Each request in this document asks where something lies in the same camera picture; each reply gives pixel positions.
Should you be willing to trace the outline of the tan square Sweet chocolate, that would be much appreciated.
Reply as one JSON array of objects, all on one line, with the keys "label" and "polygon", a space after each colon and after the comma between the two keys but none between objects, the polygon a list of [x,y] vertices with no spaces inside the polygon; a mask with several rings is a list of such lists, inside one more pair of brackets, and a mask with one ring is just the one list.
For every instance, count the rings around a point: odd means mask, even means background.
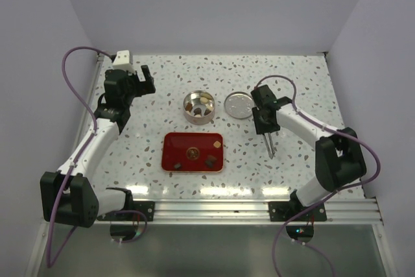
[{"label": "tan square Sweet chocolate", "polygon": [[212,99],[212,96],[208,93],[202,93],[201,97],[207,98],[207,99]]}]

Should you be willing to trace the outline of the brown rectangular chocolate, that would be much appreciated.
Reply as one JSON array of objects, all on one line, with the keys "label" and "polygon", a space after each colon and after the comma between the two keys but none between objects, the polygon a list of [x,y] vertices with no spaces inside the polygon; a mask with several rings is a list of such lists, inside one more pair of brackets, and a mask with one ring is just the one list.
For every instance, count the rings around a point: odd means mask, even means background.
[{"label": "brown rectangular chocolate", "polygon": [[192,109],[193,109],[193,104],[190,103],[190,102],[187,103],[186,106],[185,106],[185,110],[188,111],[188,112],[191,112]]}]

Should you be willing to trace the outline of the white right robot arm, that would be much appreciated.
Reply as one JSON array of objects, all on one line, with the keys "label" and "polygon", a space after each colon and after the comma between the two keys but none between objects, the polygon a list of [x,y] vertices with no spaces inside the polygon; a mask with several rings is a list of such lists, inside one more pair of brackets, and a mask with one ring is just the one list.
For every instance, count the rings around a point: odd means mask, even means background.
[{"label": "white right robot arm", "polygon": [[292,218],[304,220],[311,214],[312,205],[366,174],[366,163],[354,130],[321,124],[296,108],[292,99],[277,98],[267,85],[255,88],[251,96],[255,131],[264,137],[271,158],[275,155],[272,134],[282,128],[297,135],[315,151],[314,177],[290,194]]}]

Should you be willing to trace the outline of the round metal tin lid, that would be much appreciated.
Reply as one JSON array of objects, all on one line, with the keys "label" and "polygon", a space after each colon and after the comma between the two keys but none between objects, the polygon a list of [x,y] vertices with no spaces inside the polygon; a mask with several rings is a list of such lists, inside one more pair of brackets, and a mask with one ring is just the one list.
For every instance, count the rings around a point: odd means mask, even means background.
[{"label": "round metal tin lid", "polygon": [[254,100],[242,91],[230,93],[224,101],[225,112],[236,119],[246,119],[252,115]]}]

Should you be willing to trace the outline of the metal tweezers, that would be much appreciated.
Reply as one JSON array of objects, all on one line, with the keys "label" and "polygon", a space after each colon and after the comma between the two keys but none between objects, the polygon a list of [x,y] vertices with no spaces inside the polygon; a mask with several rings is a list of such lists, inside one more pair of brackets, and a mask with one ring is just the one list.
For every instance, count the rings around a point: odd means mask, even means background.
[{"label": "metal tweezers", "polygon": [[274,150],[274,142],[272,139],[272,133],[265,133],[263,134],[263,139],[267,148],[268,156],[270,159],[273,159],[275,157],[275,150]]}]

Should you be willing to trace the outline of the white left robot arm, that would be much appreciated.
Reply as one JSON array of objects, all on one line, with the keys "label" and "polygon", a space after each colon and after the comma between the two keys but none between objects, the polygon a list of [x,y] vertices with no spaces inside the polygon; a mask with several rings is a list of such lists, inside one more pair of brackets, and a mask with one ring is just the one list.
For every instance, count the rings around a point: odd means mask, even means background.
[{"label": "white left robot arm", "polygon": [[98,98],[87,134],[63,165],[55,172],[44,172],[40,179],[47,222],[89,228],[101,215],[113,213],[123,221],[133,216],[135,205],[130,190],[108,187],[98,193],[91,179],[130,119],[133,100],[156,91],[148,66],[142,65],[141,70],[144,80],[122,69],[105,72],[104,93]]}]

